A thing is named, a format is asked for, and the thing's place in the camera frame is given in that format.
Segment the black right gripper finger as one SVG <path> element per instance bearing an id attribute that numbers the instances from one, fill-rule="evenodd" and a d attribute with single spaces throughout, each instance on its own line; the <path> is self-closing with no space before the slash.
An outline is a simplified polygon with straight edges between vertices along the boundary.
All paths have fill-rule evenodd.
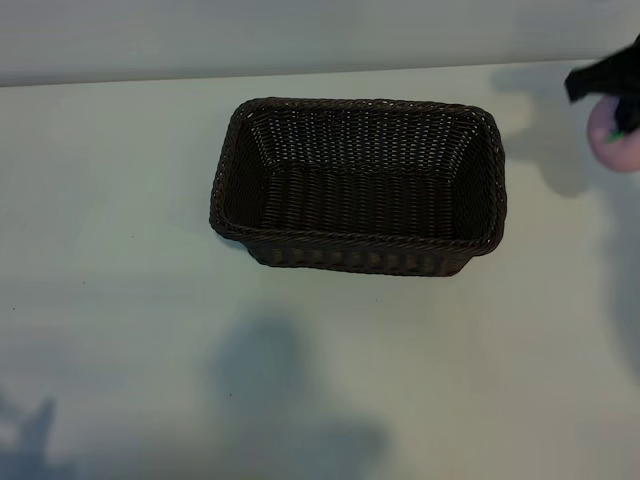
<path id="1" fill-rule="evenodd" d="M 628 135 L 639 129 L 640 100 L 638 97 L 620 97 L 614 112 L 615 132 Z"/>
<path id="2" fill-rule="evenodd" d="M 576 103 L 589 95 L 604 95 L 602 78 L 604 67 L 600 63 L 572 69 L 564 80 L 564 88 L 570 103 Z"/>

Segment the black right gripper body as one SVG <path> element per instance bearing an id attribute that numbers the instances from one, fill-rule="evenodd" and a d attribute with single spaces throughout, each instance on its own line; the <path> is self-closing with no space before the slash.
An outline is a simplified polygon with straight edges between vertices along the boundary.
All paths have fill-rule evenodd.
<path id="1" fill-rule="evenodd" d="M 639 38 L 599 62 L 596 91 L 617 96 L 639 96 Z"/>

